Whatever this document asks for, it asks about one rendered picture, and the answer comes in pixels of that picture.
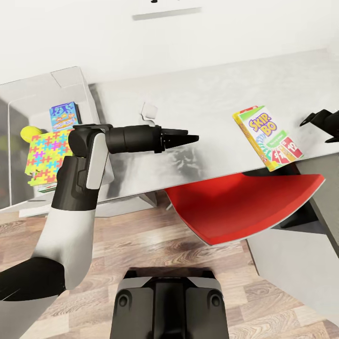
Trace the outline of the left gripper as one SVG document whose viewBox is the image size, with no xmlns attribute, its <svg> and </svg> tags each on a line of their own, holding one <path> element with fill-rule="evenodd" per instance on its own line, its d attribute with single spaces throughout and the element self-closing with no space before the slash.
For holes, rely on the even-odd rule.
<svg viewBox="0 0 339 339">
<path fill-rule="evenodd" d="M 184 129 L 162 129 L 146 125 L 125 126 L 124 141 L 128 153 L 154 151 L 162 153 L 165 149 L 199 141 L 199 136 L 189 135 Z"/>
</svg>

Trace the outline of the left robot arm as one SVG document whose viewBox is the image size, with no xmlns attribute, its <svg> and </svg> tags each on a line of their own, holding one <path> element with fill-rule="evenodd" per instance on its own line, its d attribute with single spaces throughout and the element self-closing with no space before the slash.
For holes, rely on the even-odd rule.
<svg viewBox="0 0 339 339">
<path fill-rule="evenodd" d="M 184 129 L 155 124 L 158 108 L 143 101 L 139 124 L 73 125 L 40 239 L 29 260 L 0 272 L 0 339 L 20 339 L 65 290 L 75 289 L 92 262 L 98 194 L 108 153 L 135 153 L 199 141 Z M 104 131 L 103 131 L 104 130 Z"/>
</svg>

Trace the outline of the board game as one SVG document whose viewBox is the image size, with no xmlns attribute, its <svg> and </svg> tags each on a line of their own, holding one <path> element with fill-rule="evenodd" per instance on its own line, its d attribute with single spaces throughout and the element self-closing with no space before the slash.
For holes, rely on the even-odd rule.
<svg viewBox="0 0 339 339">
<path fill-rule="evenodd" d="M 45 184 L 45 185 L 38 185 L 37 191 L 40 193 L 46 193 L 56 190 L 57 182 Z"/>
<path fill-rule="evenodd" d="M 304 157 L 265 105 L 232 116 L 270 172 Z"/>
<path fill-rule="evenodd" d="M 81 125 L 78 107 L 74 102 L 49 108 L 52 131 L 73 129 L 73 125 Z"/>
</svg>

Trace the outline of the toy box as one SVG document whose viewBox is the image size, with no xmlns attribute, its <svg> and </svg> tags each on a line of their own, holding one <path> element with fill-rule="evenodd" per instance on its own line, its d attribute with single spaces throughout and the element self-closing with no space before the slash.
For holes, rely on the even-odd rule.
<svg viewBox="0 0 339 339">
<path fill-rule="evenodd" d="M 52 131 L 50 107 L 74 102 L 81 124 L 100 124 L 94 98 L 79 66 L 0 85 L 0 213 L 51 204 L 54 191 L 40 193 L 27 175 L 30 144 L 20 133 L 27 126 Z M 109 156 L 101 185 L 114 181 Z"/>
</svg>

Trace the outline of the tennis ball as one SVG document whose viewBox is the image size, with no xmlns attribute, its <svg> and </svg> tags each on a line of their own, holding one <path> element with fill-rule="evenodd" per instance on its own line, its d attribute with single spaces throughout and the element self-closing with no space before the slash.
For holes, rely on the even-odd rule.
<svg viewBox="0 0 339 339">
<path fill-rule="evenodd" d="M 22 140 L 27 141 L 28 143 L 31 143 L 32 136 L 41 135 L 41 134 L 47 134 L 47 133 L 43 133 L 40 128 L 37 128 L 35 126 L 27 126 L 21 131 L 20 136 Z"/>
</svg>

